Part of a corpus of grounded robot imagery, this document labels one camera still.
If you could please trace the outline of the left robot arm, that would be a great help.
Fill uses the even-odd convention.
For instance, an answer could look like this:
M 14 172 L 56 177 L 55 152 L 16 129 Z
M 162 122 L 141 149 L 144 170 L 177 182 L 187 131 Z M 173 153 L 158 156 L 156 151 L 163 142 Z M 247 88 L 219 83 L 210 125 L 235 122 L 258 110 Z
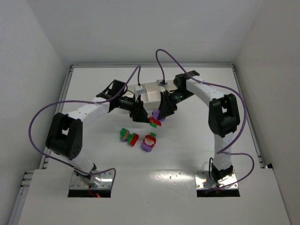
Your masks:
M 88 104 L 66 114 L 55 114 L 46 139 L 46 147 L 67 159 L 80 175 L 91 176 L 96 166 L 82 151 L 85 125 L 91 124 L 115 108 L 129 111 L 129 116 L 134 122 L 150 122 L 141 98 L 125 96 L 126 90 L 126 83 L 113 80 Z

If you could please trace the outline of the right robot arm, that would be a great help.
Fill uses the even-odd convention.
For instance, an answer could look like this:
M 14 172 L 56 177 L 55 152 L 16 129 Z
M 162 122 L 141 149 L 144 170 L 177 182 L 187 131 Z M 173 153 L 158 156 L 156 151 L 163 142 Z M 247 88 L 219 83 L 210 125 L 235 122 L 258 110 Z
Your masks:
M 234 94 L 224 94 L 210 85 L 198 82 L 196 71 L 179 74 L 173 81 L 175 91 L 160 92 L 160 105 L 154 117 L 162 120 L 177 110 L 177 104 L 196 96 L 204 102 L 208 109 L 208 125 L 214 134 L 214 157 L 210 166 L 210 177 L 215 182 L 233 173 L 231 160 L 231 142 L 233 133 L 240 124 L 240 114 L 237 99 Z

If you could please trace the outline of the purple lego brick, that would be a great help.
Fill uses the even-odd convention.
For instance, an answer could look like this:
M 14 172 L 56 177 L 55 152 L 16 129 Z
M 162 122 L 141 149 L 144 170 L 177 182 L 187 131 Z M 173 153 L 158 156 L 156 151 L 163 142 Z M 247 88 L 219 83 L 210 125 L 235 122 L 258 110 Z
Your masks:
M 153 118 L 155 118 L 156 120 L 160 121 L 160 122 L 163 122 L 165 120 L 165 118 L 161 118 L 161 119 L 158 119 L 158 115 L 159 115 L 160 111 L 159 110 L 154 110 L 152 112 L 152 116 Z

